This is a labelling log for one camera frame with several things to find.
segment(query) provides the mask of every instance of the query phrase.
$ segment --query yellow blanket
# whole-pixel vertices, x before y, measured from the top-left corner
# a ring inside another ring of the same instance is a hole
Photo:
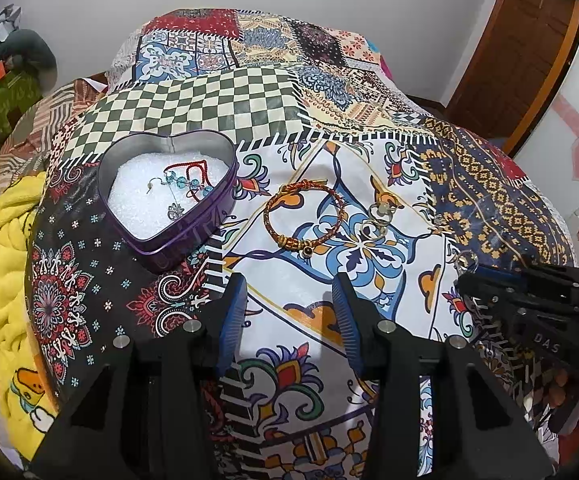
[[[26,176],[0,196],[0,411],[12,444],[28,460],[56,415],[35,364],[38,346],[28,336],[24,291],[27,246],[44,180],[45,173]]]

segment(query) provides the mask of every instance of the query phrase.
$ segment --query white foam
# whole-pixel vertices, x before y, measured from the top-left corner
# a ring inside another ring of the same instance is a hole
[[[161,232],[172,223],[172,220],[167,218],[167,208],[174,202],[174,197],[183,207],[185,214],[197,202],[186,196],[187,189],[178,189],[176,184],[164,186],[159,180],[152,181],[153,187],[148,193],[148,183],[154,177],[160,177],[164,182],[163,170],[167,166],[193,160],[207,161],[208,179],[213,186],[228,172],[228,167],[222,160],[201,155],[199,152],[142,153],[118,169],[107,199],[111,212],[140,240],[146,240]],[[185,176],[184,168],[175,168],[174,171],[176,176]],[[200,171],[192,170],[190,177],[200,180]]]

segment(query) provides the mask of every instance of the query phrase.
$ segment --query door frame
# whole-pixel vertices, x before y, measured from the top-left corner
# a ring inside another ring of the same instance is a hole
[[[474,50],[474,55],[460,80],[454,94],[452,95],[447,107],[445,108],[445,116],[449,121],[452,120],[452,114],[458,105],[458,102],[463,95],[471,76],[476,70],[480,59],[483,56],[487,46],[489,46],[493,28],[495,27],[498,15],[503,7],[503,2],[505,0],[496,0],[492,12],[490,14],[485,30],[481,36],[480,41],[476,50]],[[562,83],[565,75],[567,74],[567,68],[572,62],[573,54],[575,54],[579,43],[579,0],[574,3],[574,8],[572,11],[572,16],[570,18],[570,23],[567,27],[567,32],[563,38],[563,43],[558,51],[556,59],[547,74],[541,88],[538,90],[536,97],[529,106],[529,109],[522,117],[521,122],[514,129],[511,135],[505,140],[503,144],[503,152],[508,155],[514,155],[522,146],[522,143],[527,139],[531,133],[533,127],[538,123],[540,118],[544,115],[549,108],[553,97],[558,92],[560,84]]]
[[[487,20],[487,25],[485,26],[485,30],[483,30],[483,34],[481,35],[481,39],[478,41],[478,45],[476,46],[476,50],[474,50],[474,54],[472,55],[472,59],[469,62],[469,65],[465,69],[465,73],[463,77],[460,79],[460,83],[456,87],[454,94],[452,95],[449,103],[445,107],[445,117],[451,121],[452,113],[454,112],[458,101],[463,95],[465,88],[467,87],[469,80],[476,70],[478,62],[483,57],[486,47],[489,45],[489,42],[492,37],[493,28],[496,25],[496,20],[498,19],[498,15],[501,12],[501,8],[503,7],[503,2],[505,0],[496,0],[492,7],[492,12],[490,14],[489,19]]]

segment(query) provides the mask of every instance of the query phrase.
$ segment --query wooden door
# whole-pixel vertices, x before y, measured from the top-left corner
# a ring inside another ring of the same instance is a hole
[[[515,151],[549,104],[578,30],[577,0],[497,0],[445,115]]]

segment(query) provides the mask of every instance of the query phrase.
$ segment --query blue gripper pad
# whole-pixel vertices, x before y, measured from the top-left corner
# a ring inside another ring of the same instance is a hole
[[[360,376],[363,369],[361,358],[361,334],[356,326],[354,316],[351,313],[351,305],[349,304],[348,299],[350,289],[355,298],[356,294],[351,287],[347,275],[338,273],[332,282],[333,309],[336,313],[338,328],[343,337],[343,344],[345,345],[345,353],[347,354],[349,366],[357,375]]]
[[[247,281],[242,274],[237,272],[232,274],[223,297],[230,298],[230,304],[218,338],[217,377],[223,376],[230,367],[243,330],[247,307]]]
[[[501,286],[510,285],[516,288],[521,288],[521,286],[523,286],[525,283],[525,279],[521,276],[521,274],[512,270],[495,269],[488,266],[478,266],[476,267],[474,274],[484,280],[500,283]]]

